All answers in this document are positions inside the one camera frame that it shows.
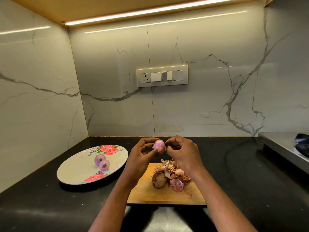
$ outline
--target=cutting board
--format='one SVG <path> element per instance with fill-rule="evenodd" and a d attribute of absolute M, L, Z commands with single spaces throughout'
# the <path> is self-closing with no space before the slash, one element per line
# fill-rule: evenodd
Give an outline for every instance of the cutting board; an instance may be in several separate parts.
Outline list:
<path fill-rule="evenodd" d="M 192 180 L 184 183 L 181 192 L 174 191 L 168 184 L 161 189 L 156 189 L 152 184 L 152 176 L 155 167 L 159 164 L 161 163 L 149 164 L 136 187 L 132 189 L 127 203 L 206 205 L 202 194 Z"/>

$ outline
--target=forearm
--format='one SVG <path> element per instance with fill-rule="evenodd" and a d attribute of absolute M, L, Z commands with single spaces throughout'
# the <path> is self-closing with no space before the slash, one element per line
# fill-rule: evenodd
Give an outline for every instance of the forearm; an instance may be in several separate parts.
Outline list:
<path fill-rule="evenodd" d="M 256 232 L 206 169 L 195 173 L 192 179 L 202 193 L 219 232 Z"/>
<path fill-rule="evenodd" d="M 88 232 L 120 231 L 132 186 L 121 175 Z"/>

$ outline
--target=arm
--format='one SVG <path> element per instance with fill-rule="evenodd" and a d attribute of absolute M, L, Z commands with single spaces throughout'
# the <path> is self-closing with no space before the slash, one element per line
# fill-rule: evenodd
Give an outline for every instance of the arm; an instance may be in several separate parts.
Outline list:
<path fill-rule="evenodd" d="M 205 169 L 198 147 L 191 140 L 175 136 L 165 142 L 167 153 L 192 178 L 203 195 L 219 232 L 257 232 Z"/>
<path fill-rule="evenodd" d="M 130 192 L 147 170 L 149 162 L 164 152 L 162 147 L 147 152 L 158 138 L 142 138 L 131 150 L 125 169 L 88 232 L 120 231 Z"/>

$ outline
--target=white floral plate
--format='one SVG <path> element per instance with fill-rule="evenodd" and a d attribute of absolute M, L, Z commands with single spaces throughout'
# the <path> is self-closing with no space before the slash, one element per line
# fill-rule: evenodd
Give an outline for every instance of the white floral plate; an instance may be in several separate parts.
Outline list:
<path fill-rule="evenodd" d="M 101 171 L 95 164 L 95 157 L 104 154 L 110 162 L 109 169 Z M 128 151 L 116 145 L 103 145 L 83 150 L 64 161 L 57 171 L 59 181 L 69 185 L 81 185 L 98 181 L 113 174 L 128 159 Z"/>

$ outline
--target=wall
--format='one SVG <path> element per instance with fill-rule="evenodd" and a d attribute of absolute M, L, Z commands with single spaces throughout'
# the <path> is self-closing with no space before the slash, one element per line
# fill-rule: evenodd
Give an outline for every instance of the wall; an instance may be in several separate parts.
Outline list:
<path fill-rule="evenodd" d="M 251 2 L 71 30 L 89 135 L 308 131 L 308 8 Z M 188 85 L 137 88 L 136 69 L 181 64 Z"/>
<path fill-rule="evenodd" d="M 1 192 L 88 133 L 64 28 L 0 0 L 0 52 Z"/>

